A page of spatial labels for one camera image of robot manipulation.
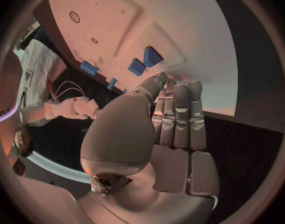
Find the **blue block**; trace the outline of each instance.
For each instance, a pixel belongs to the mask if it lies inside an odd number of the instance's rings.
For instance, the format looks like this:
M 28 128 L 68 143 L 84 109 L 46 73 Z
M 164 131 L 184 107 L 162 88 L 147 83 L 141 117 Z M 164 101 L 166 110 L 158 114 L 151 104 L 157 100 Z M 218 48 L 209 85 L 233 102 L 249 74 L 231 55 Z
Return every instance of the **blue block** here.
M 163 60 L 163 57 L 151 46 L 144 50 L 143 63 L 148 67 L 153 67 Z
M 129 65 L 128 70 L 137 76 L 141 76 L 145 70 L 145 65 L 139 59 L 134 58 L 132 63 Z
M 115 83 L 117 82 L 117 79 L 112 78 L 112 80 L 109 82 L 107 89 L 109 89 L 110 91 L 113 89 L 113 87 L 115 86 Z
M 90 75 L 94 76 L 96 75 L 96 73 L 98 72 L 98 67 L 91 65 L 91 63 L 87 62 L 87 61 L 83 61 L 80 64 L 80 69 L 89 73 Z

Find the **hair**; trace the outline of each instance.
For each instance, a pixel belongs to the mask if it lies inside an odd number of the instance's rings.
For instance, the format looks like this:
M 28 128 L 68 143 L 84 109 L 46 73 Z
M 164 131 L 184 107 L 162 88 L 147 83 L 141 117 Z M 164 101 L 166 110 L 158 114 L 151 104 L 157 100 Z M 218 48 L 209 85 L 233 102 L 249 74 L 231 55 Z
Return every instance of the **hair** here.
M 25 144 L 23 147 L 19 148 L 14 142 L 15 148 L 19 155 L 26 158 L 33 152 L 33 142 L 31 141 L 29 144 Z

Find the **circular hole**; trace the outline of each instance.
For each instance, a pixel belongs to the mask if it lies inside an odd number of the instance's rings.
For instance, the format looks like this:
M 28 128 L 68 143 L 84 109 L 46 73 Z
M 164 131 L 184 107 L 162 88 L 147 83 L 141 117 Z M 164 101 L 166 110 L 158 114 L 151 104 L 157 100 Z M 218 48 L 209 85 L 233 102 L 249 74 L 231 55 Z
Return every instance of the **circular hole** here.
M 95 44 L 98 43 L 98 41 L 97 41 L 95 38 L 92 38 L 91 40 L 92 40 L 92 42 L 95 43 Z
M 70 18 L 72 19 L 73 22 L 80 23 L 79 15 L 76 12 L 71 11 L 70 12 Z

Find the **robotic forearm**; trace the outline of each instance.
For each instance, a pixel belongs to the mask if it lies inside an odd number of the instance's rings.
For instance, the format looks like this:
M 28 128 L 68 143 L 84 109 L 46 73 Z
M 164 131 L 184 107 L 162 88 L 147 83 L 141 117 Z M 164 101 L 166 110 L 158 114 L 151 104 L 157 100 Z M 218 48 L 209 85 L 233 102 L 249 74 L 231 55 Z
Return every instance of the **robotic forearm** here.
M 18 110 L 22 123 L 30 123 L 40 119 L 54 119 L 59 116 L 71 119 L 94 119 L 99 107 L 95 100 L 87 97 L 75 97 L 61 103 L 53 101 L 42 105 L 21 108 Z

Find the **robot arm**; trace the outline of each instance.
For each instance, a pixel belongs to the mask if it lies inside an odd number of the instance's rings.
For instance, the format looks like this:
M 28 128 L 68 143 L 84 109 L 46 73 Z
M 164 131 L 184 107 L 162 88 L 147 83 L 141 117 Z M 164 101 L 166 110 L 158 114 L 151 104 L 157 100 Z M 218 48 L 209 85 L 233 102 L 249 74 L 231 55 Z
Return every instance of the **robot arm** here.
M 71 119 L 94 119 L 99 110 L 95 100 L 87 97 L 75 97 L 61 103 L 44 102 L 43 105 L 21 108 L 18 110 L 22 123 L 34 122 L 40 119 L 54 119 L 59 116 Z

